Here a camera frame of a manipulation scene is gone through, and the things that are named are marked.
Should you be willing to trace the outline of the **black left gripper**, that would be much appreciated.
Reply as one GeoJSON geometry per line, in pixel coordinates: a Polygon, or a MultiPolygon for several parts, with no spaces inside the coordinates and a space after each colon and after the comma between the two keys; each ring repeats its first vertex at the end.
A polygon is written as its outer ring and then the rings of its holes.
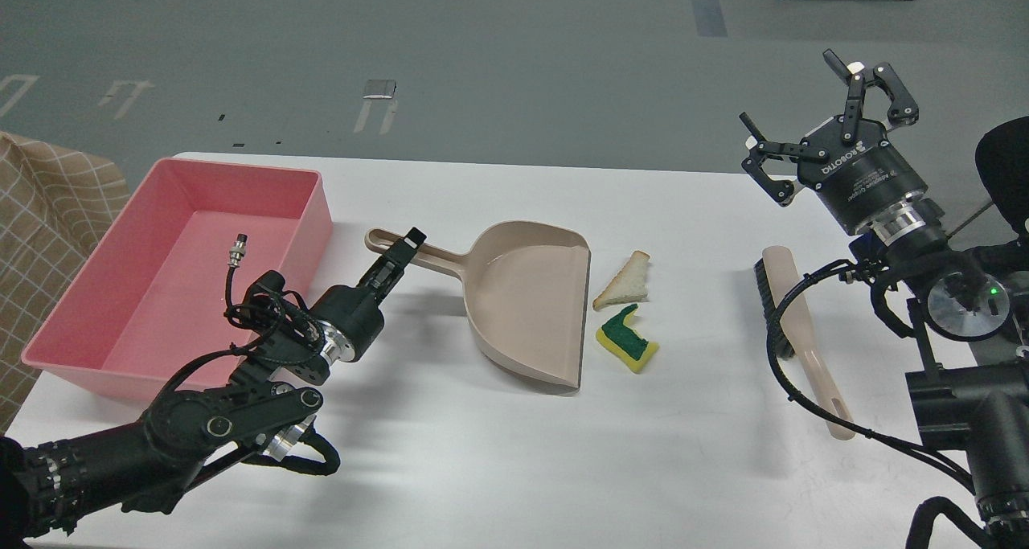
{"type": "Polygon", "coordinates": [[[356,288],[334,285],[314,304],[310,314],[325,333],[321,355],[328,363],[359,361],[383,329],[379,305],[400,281],[426,235],[412,227],[379,256],[356,288]]]}

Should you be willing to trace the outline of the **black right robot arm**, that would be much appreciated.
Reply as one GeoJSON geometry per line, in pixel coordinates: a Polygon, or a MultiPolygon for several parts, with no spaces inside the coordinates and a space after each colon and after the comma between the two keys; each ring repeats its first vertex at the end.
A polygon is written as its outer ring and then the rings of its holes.
{"type": "Polygon", "coordinates": [[[754,273],[769,368],[788,399],[839,439],[864,436],[941,471],[974,496],[978,518],[951,500],[922,502],[904,539],[926,548],[945,516],[980,548],[1027,545],[1027,235],[959,252],[942,210],[889,136],[919,107],[888,63],[823,59],[847,86],[842,112],[797,142],[769,140],[746,113],[743,169],[780,206],[810,189],[851,237],[851,259],[800,274],[793,253],[766,248],[754,273]],[[838,278],[863,282],[872,312],[916,342],[922,368],[904,375],[919,443],[853,420],[818,355],[804,292],[838,278]]]}

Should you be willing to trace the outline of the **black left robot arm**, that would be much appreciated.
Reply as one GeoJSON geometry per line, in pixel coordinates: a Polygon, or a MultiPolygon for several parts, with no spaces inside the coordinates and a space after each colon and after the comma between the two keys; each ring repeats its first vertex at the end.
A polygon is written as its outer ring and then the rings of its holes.
{"type": "Polygon", "coordinates": [[[254,339],[204,354],[173,373],[138,420],[23,447],[2,439],[2,545],[75,530],[88,514],[169,514],[184,495],[240,462],[306,475],[338,472],[316,431],[319,391],[336,362],[358,361],[383,329],[381,303],[422,248],[412,229],[389,244],[357,285],[334,285],[308,306],[267,271],[232,303],[246,237],[229,253],[225,318],[254,339]]]}

